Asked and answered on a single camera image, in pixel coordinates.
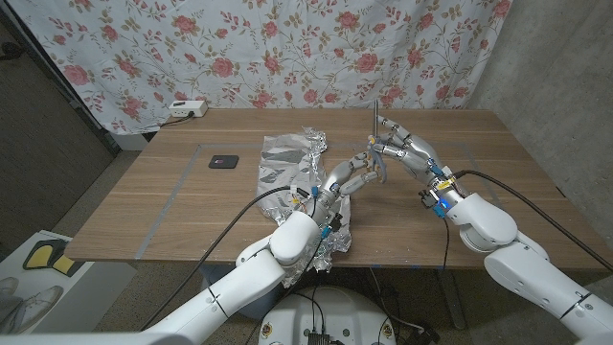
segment yellow label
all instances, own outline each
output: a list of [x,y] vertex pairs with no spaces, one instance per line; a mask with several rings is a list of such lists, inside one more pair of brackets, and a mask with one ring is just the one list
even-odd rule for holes
[[443,190],[449,187],[450,185],[451,185],[451,182],[449,180],[446,180],[444,182],[439,183],[439,185],[437,186],[437,189],[440,191],[440,190]]

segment black phone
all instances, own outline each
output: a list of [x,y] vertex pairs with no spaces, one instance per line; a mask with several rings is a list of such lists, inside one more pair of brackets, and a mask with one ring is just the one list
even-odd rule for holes
[[238,163],[237,155],[214,155],[209,163],[211,169],[234,169]]

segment yellow object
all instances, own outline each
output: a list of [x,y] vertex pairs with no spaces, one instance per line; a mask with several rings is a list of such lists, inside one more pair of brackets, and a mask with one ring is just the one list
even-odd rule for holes
[[54,248],[51,245],[43,245],[36,249],[35,253],[28,260],[27,268],[46,267],[51,259]]
[[451,185],[453,182],[455,182],[455,181],[456,181],[455,177],[451,177],[451,178],[449,178],[448,180],[446,180],[446,181],[443,181],[443,182],[439,183],[439,185],[437,186],[437,189],[438,189],[439,191],[441,191],[441,190],[443,190],[443,189],[445,189],[445,188],[449,187],[449,186],[450,186],[450,185]]
[[75,264],[74,261],[66,258],[65,256],[61,256],[59,259],[57,259],[57,261],[54,263],[54,268],[64,274],[68,274],[68,270],[70,269],[70,267],[72,267]]

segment floral curtain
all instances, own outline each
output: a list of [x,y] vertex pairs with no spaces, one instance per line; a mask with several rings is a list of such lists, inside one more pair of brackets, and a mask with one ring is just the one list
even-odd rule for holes
[[210,107],[456,108],[510,0],[9,0],[103,127]]

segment concrete wall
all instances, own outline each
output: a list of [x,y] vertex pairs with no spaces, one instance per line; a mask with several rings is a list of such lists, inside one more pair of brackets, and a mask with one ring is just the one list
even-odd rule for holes
[[468,104],[496,112],[610,248],[612,75],[613,2],[516,0]]

